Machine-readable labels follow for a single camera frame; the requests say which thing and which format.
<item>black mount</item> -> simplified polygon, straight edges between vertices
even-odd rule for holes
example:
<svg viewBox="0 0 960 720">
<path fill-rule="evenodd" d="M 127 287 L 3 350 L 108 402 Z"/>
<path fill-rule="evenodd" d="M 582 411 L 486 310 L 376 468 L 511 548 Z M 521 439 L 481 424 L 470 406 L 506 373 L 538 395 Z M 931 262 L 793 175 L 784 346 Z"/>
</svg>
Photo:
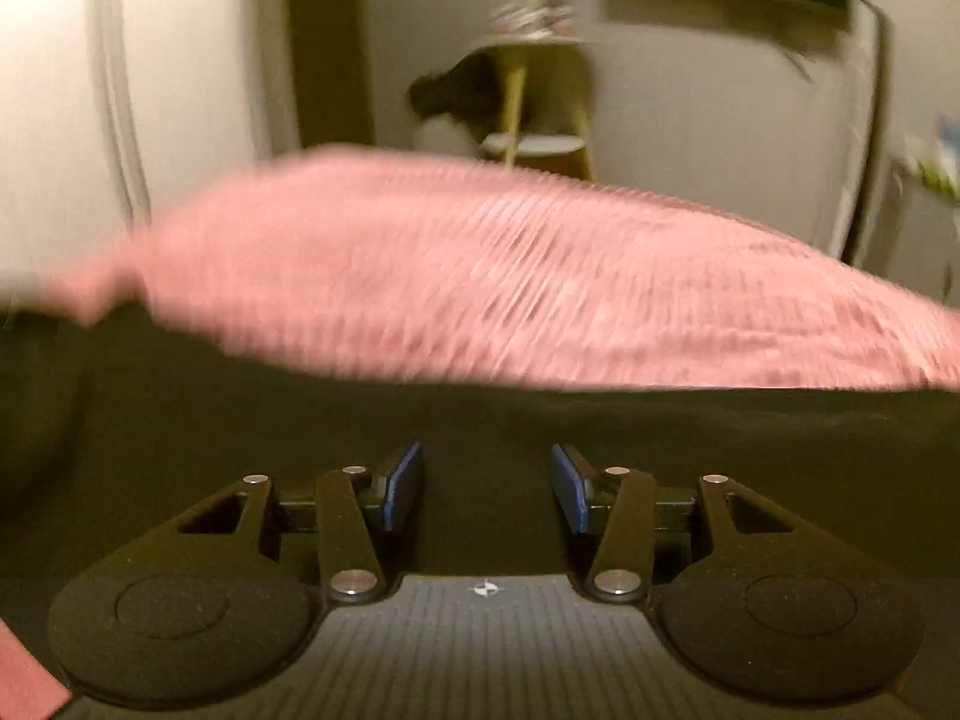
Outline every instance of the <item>black mount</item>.
<svg viewBox="0 0 960 720">
<path fill-rule="evenodd" d="M 923 615 L 886 568 L 734 480 L 658 488 L 560 445 L 550 478 L 589 554 L 574 584 L 617 613 L 642 610 L 722 688 L 844 702 L 892 688 L 920 649 Z M 247 476 L 71 581 L 51 608 L 51 647 L 80 692 L 112 704 L 181 709 L 245 692 L 291 664 L 330 610 L 399 584 L 384 545 L 423 488 L 419 445 L 299 495 Z M 316 534 L 318 581 L 281 559 L 291 533 Z M 688 554 L 666 581 L 664 538 Z"/>
<path fill-rule="evenodd" d="M 649 474 L 596 471 L 553 448 L 553 488 L 578 538 L 601 536 L 584 589 L 644 609 L 680 654 L 727 688 L 838 702 L 889 688 L 914 661 L 923 613 L 883 565 L 726 476 L 659 499 Z M 651 593 L 656 532 L 692 562 Z"/>
<path fill-rule="evenodd" d="M 423 481 L 419 445 L 373 472 L 331 471 L 307 500 L 244 477 L 71 581 L 50 610 L 51 648 L 77 688 L 125 706 L 248 689 L 299 654 L 333 605 L 386 591 L 371 534 L 400 531 Z M 277 562 L 281 535 L 304 532 L 319 536 L 320 592 Z"/>
</svg>

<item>pink towel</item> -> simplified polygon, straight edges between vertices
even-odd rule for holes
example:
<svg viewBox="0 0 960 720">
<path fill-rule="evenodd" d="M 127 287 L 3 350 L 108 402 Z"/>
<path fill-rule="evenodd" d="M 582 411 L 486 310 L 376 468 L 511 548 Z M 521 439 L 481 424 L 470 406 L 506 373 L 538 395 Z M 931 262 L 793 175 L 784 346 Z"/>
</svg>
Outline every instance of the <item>pink towel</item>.
<svg viewBox="0 0 960 720">
<path fill-rule="evenodd" d="M 960 382 L 960 322 L 693 203 L 532 170 L 321 149 L 201 193 L 63 274 L 96 319 L 318 373 L 536 388 Z"/>
<path fill-rule="evenodd" d="M 0 622 L 0 718 L 44 720 L 69 697 L 67 689 Z"/>
</svg>

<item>black fabric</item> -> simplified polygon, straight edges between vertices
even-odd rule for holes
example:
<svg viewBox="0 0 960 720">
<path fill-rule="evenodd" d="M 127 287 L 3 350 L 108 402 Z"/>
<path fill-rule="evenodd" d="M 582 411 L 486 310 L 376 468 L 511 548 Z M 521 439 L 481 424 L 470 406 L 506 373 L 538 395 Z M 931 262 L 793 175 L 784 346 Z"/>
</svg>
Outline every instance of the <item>black fabric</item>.
<svg viewBox="0 0 960 720">
<path fill-rule="evenodd" d="M 550 445 L 570 442 L 597 466 L 637 467 L 661 485 L 727 474 L 913 577 L 928 640 L 907 696 L 931 717 L 960 706 L 950 676 L 960 662 L 955 394 L 336 381 L 229 359 L 158 329 L 137 306 L 89 332 L 61 327 L 47 349 L 45 375 L 80 367 L 82 420 L 56 452 L 56 473 L 0 514 L 0 617 L 48 667 L 46 610 L 90 563 L 245 474 L 309 487 L 324 470 L 376 464 L 414 439 L 427 478 L 407 568 L 566 570 L 548 464 Z"/>
<path fill-rule="evenodd" d="M 503 109 L 496 63 L 491 55 L 474 52 L 445 73 L 415 80 L 407 101 L 421 121 L 450 114 L 480 142 L 497 129 Z"/>
<path fill-rule="evenodd" d="M 75 332 L 55 317 L 0 314 L 0 508 L 8 517 L 56 470 L 82 418 L 82 359 L 55 342 Z"/>
</svg>

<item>silver screw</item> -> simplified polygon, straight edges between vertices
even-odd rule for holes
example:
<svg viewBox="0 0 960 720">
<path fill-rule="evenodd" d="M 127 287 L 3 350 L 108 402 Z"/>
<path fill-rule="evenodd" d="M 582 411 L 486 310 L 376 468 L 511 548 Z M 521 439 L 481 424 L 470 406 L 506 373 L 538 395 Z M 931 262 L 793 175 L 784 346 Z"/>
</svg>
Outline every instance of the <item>silver screw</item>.
<svg viewBox="0 0 960 720">
<path fill-rule="evenodd" d="M 640 589 L 640 577 L 623 568 L 601 571 L 593 577 L 593 586 L 608 595 L 626 595 Z"/>
<path fill-rule="evenodd" d="M 363 595 L 376 587 L 376 574 L 365 568 L 338 571 L 330 580 L 330 587 L 343 595 Z"/>
</svg>

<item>white wall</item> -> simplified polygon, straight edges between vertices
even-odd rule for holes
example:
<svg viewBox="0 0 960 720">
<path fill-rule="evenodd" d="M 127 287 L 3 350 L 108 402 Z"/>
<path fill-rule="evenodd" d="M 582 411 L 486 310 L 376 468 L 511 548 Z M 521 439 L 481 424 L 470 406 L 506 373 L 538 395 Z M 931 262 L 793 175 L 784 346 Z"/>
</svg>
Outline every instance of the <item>white wall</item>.
<svg viewBox="0 0 960 720">
<path fill-rule="evenodd" d="M 750 1 L 577 1 L 594 41 L 601 180 L 707 202 L 827 247 L 853 105 L 843 45 L 831 47 L 815 22 L 767 23 L 769 8 Z M 932 132 L 935 113 L 960 95 L 960 32 L 942 16 L 955 18 L 960 0 L 874 1 L 909 33 L 896 53 L 892 127 Z M 370 0 L 379 143 L 411 146 L 407 86 L 452 65 L 485 28 L 488 6 Z M 780 29 L 810 48 L 810 80 L 770 39 Z M 951 77 L 955 92 L 945 91 Z"/>
<path fill-rule="evenodd" d="M 128 222 L 95 14 L 92 0 L 0 0 L 0 271 L 30 274 Z"/>
<path fill-rule="evenodd" d="M 893 21 L 885 158 L 875 169 L 877 186 L 854 264 L 868 259 L 878 206 L 887 188 L 886 156 L 901 154 L 904 136 L 931 143 L 940 114 L 960 116 L 960 0 L 870 0 Z"/>
</svg>

